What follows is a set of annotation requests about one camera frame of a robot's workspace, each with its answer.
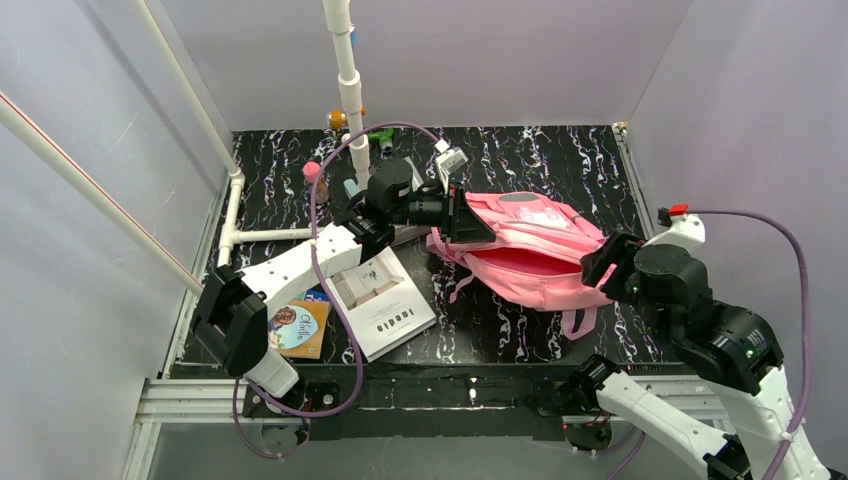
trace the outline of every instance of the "pink bottle cap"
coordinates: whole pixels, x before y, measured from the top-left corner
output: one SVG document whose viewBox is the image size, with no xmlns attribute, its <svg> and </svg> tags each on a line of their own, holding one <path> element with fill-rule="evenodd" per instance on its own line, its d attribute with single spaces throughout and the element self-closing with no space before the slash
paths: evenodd
<svg viewBox="0 0 848 480">
<path fill-rule="evenodd" d="M 315 162 L 306 162 L 306 165 L 303 166 L 303 176 L 306 177 L 306 181 L 309 183 L 318 181 L 319 171 L 321 171 L 321 165 Z"/>
</svg>

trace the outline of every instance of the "bottle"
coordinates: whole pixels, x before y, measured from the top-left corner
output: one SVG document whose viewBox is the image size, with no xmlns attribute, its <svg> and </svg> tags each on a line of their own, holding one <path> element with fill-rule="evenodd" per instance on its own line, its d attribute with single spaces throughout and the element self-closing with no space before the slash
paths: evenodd
<svg viewBox="0 0 848 480">
<path fill-rule="evenodd" d="M 318 191 L 315 196 L 315 203 L 318 205 L 322 203 L 326 203 L 327 200 L 330 199 L 330 189 L 327 188 L 327 183 L 324 182 L 324 176 L 318 178 L 318 172 L 321 171 L 321 165 L 318 165 L 315 162 L 306 162 L 306 165 L 303 166 L 303 176 L 306 177 L 306 181 L 309 182 L 310 185 L 318 182 Z"/>
</svg>

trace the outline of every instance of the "black marble table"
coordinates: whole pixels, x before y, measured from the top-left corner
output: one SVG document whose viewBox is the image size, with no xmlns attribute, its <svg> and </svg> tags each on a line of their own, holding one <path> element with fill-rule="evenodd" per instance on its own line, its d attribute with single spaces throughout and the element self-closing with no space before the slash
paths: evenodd
<svg viewBox="0 0 848 480">
<path fill-rule="evenodd" d="M 627 229 L 642 234 L 618 147 L 608 126 L 436 128 L 436 133 L 467 154 L 466 179 L 474 192 L 532 191 L 567 203 L 606 233 Z M 238 228 L 268 230 L 308 226 L 308 190 L 301 169 L 320 161 L 339 143 L 334 131 L 254 131 L 236 136 L 236 159 L 246 186 Z M 379 161 L 372 148 L 372 163 Z M 422 175 L 433 178 L 433 148 L 417 132 L 396 131 L 395 153 L 409 156 Z M 345 153 L 326 173 L 331 200 L 319 208 L 320 224 L 328 223 L 347 202 L 342 182 L 353 168 Z M 267 260 L 293 242 L 240 245 L 233 267 Z M 429 299 L 437 323 L 377 363 L 415 365 L 558 364 L 576 365 L 591 353 L 622 364 L 675 361 L 657 344 L 634 311 L 625 305 L 603 307 L 595 330 L 575 341 L 560 333 L 561 314 L 537 312 L 506 302 L 475 280 L 451 304 L 447 298 L 468 271 L 430 255 L 422 239 L 395 249 L 416 285 Z M 209 259 L 213 266 L 217 252 Z M 352 362 L 352 349 L 335 314 L 328 323 L 318 361 Z M 178 364 L 212 364 L 189 337 Z"/>
</svg>

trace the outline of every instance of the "backpack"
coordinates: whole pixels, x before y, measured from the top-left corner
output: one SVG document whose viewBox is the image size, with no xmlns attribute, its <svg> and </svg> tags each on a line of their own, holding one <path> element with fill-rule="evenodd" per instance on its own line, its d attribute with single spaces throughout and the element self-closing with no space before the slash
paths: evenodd
<svg viewBox="0 0 848 480">
<path fill-rule="evenodd" d="M 448 244 L 436 228 L 427 235 L 429 251 L 471 270 L 457 282 L 450 302 L 476 277 L 510 302 L 563 311 L 563 334 L 571 340 L 589 333 L 597 307 L 612 301 L 583 285 L 580 259 L 601 247 L 603 233 L 568 205 L 532 192 L 467 193 L 465 199 L 496 238 Z"/>
</svg>

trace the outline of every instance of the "green object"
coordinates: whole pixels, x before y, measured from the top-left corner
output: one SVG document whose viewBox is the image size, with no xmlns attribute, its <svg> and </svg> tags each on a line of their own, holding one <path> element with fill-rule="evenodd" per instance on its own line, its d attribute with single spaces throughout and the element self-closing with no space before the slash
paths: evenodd
<svg viewBox="0 0 848 480">
<path fill-rule="evenodd" d="M 369 142 L 377 142 L 377 145 L 380 147 L 380 151 L 385 155 L 389 155 L 394 150 L 394 136 L 395 129 L 387 128 L 385 130 L 378 130 L 376 132 L 371 132 L 368 134 Z"/>
</svg>

